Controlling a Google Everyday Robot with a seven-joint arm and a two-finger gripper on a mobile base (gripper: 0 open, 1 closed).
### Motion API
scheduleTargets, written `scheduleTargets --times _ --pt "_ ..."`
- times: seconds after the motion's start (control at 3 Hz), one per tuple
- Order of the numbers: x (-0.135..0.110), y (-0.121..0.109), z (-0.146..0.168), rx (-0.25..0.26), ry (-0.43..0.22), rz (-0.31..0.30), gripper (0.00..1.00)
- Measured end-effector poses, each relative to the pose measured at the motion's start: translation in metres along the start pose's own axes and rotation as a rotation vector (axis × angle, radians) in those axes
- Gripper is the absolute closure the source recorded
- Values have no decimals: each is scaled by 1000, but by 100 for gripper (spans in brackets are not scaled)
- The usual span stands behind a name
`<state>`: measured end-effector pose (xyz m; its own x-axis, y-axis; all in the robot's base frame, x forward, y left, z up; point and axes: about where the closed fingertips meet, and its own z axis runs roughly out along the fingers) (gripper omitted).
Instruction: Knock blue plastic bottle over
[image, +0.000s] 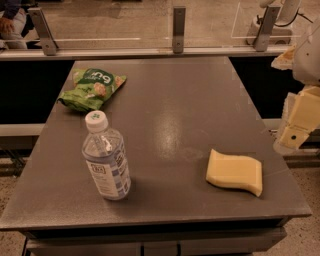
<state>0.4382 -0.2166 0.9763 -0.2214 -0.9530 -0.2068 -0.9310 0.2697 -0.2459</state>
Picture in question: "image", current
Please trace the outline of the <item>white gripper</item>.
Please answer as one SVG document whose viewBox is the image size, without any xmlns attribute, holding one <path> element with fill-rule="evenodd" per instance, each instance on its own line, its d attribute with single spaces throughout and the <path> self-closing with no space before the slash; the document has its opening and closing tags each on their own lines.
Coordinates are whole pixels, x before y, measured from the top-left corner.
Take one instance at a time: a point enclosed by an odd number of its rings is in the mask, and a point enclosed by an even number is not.
<svg viewBox="0 0 320 256">
<path fill-rule="evenodd" d="M 320 84 L 320 18 L 310 24 L 297 41 L 276 57 L 271 66 L 291 70 L 293 77 L 305 85 Z M 320 126 L 320 87 L 305 86 L 299 93 L 289 92 L 273 144 L 281 155 L 292 154 Z"/>
</svg>

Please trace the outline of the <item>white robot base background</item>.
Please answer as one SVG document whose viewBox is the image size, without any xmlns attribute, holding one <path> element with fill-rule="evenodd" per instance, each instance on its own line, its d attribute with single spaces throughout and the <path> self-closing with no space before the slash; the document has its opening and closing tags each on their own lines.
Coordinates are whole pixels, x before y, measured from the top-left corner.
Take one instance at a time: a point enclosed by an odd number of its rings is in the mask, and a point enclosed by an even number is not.
<svg viewBox="0 0 320 256">
<path fill-rule="evenodd" d="M 273 28 L 269 32 L 269 35 L 274 37 L 272 40 L 274 44 L 288 43 L 290 41 L 290 37 L 292 36 L 291 24 L 299 13 L 301 0 L 281 0 L 281 4 L 280 12 L 273 24 Z M 254 44 L 262 23 L 263 18 L 260 16 L 253 19 L 247 36 L 247 43 L 249 45 Z"/>
</svg>

